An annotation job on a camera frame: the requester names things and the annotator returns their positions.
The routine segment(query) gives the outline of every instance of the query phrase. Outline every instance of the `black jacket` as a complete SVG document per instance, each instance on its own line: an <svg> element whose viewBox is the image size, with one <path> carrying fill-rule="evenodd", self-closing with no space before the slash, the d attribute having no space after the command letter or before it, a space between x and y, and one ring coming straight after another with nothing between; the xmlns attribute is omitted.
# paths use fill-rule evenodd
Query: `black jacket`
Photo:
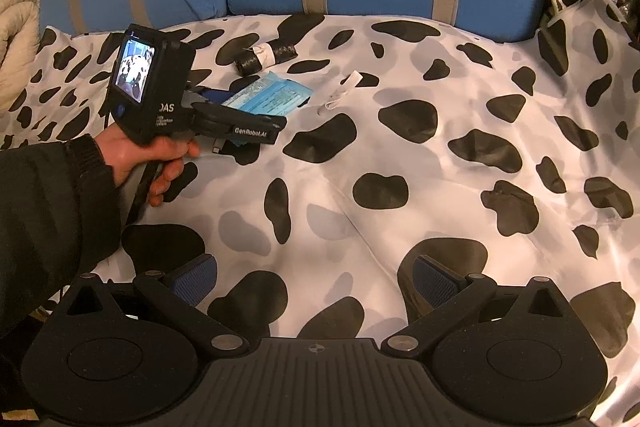
<svg viewBox="0 0 640 427"><path fill-rule="evenodd" d="M60 142L0 152L0 337L118 248L113 172L78 140L91 168Z"/></svg>

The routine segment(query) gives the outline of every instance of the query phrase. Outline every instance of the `device screen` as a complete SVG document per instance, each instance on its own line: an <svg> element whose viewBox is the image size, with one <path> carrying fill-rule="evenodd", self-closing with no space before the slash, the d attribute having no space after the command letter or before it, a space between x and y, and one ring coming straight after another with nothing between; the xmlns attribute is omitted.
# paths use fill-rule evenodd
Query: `device screen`
<svg viewBox="0 0 640 427"><path fill-rule="evenodd" d="M133 38L124 44L115 84L136 102L142 100L154 51L152 46Z"/></svg>

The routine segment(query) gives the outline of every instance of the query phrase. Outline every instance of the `cow print cloth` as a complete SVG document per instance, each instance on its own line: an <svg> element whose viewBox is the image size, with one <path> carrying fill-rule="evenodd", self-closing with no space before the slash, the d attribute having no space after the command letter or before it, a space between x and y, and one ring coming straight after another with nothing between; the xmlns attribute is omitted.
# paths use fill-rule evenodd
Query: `cow print cloth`
<svg viewBox="0 0 640 427"><path fill-rule="evenodd" d="M192 23L190 86L239 90L239 50L280 37L272 70L314 90L273 146L226 143L187 163L97 271L130 280L208 251L203 312L266 336L384 339L430 311L416 256L500 284L554 279L607 357L594 420L640 410L640 53L609 0L583 0L536 37L495 44L398 17L251 16ZM99 133L122 33L48 28L0 118L0 148ZM339 104L328 97L354 70ZM202 140L210 150L210 140Z"/></svg>

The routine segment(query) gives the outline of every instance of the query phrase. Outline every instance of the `triangular cutout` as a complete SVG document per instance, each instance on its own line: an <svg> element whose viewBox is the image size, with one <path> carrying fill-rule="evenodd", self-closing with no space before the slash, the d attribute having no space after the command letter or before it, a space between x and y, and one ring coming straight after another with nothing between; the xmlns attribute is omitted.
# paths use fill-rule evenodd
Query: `triangular cutout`
<svg viewBox="0 0 640 427"><path fill-rule="evenodd" d="M545 315L546 317L562 317L561 311L556 306L556 302L549 293L549 290L538 290L531 301L529 313L534 315Z"/></svg>
<svg viewBox="0 0 640 427"><path fill-rule="evenodd" d="M83 287L76 296L73 304L66 311L67 315L84 315L102 311L102 304L91 286Z"/></svg>

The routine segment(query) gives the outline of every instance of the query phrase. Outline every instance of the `silver screw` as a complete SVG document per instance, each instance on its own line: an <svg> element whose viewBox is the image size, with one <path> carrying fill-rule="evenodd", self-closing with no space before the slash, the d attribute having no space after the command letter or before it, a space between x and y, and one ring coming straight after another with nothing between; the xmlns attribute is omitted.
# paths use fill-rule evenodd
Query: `silver screw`
<svg viewBox="0 0 640 427"><path fill-rule="evenodd" d="M409 335L392 336L386 343L391 349L395 349L396 351L411 351L418 347L418 339L410 337Z"/></svg>
<svg viewBox="0 0 640 427"><path fill-rule="evenodd" d="M218 335L211 339L211 346L221 351L232 351L242 346L242 339L237 335Z"/></svg>

